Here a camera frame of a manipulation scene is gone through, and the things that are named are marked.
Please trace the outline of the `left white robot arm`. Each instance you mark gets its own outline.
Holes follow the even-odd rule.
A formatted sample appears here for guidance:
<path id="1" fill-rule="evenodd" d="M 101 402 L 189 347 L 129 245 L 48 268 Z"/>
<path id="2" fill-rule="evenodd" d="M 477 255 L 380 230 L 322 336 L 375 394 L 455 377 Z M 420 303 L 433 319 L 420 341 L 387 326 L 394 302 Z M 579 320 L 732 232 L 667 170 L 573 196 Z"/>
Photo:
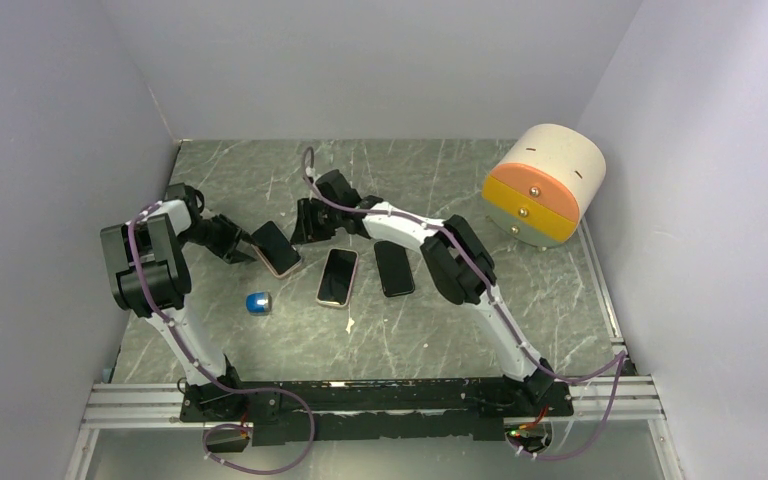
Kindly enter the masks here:
<path id="1" fill-rule="evenodd" d="M 206 398 L 222 420 L 237 418 L 246 393 L 221 348 L 186 306 L 192 277 L 183 247 L 201 246 L 227 264 L 250 263 L 243 251 L 252 235 L 223 214 L 206 209 L 203 193 L 185 183 L 136 216 L 100 232 L 103 257 L 118 307 L 146 320 L 166 341 L 185 374 L 185 388 Z"/>

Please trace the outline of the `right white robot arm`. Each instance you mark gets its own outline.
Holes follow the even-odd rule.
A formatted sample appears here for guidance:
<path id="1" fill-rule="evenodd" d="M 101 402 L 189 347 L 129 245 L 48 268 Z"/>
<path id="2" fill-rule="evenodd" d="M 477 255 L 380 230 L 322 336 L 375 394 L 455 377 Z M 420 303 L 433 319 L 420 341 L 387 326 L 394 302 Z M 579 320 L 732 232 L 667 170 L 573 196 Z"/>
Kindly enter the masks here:
<path id="1" fill-rule="evenodd" d="M 362 198 L 338 170 L 316 175 L 312 167 L 303 167 L 302 178 L 312 197 L 298 202 L 295 240 L 324 241 L 342 228 L 419 253 L 439 294 L 474 311 L 503 376 L 513 384 L 509 390 L 513 408 L 532 415 L 547 403 L 553 371 L 512 319 L 497 284 L 492 256 L 465 218 L 433 219 L 373 195 Z"/>

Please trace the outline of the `black phone case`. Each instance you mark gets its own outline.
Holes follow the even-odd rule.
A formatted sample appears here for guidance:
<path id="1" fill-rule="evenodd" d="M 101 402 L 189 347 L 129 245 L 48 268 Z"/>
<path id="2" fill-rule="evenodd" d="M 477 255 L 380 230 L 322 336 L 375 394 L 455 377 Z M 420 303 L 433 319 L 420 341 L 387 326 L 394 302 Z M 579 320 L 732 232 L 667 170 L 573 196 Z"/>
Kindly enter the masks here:
<path id="1" fill-rule="evenodd" d="M 415 283 L 405 248 L 393 242 L 378 241 L 373 249 L 384 296 L 393 298 L 412 294 Z"/>

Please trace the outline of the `pink phone case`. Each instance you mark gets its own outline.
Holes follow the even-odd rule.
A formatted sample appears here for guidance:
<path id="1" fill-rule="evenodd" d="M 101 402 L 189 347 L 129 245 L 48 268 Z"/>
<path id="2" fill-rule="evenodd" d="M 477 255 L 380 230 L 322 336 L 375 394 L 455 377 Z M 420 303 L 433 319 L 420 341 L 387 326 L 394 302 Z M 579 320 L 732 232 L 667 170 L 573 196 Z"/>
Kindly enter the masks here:
<path id="1" fill-rule="evenodd" d="M 284 278 L 290 275 L 302 264 L 301 255 L 292 247 L 254 247 L 253 250 L 269 272 L 276 278 Z"/>

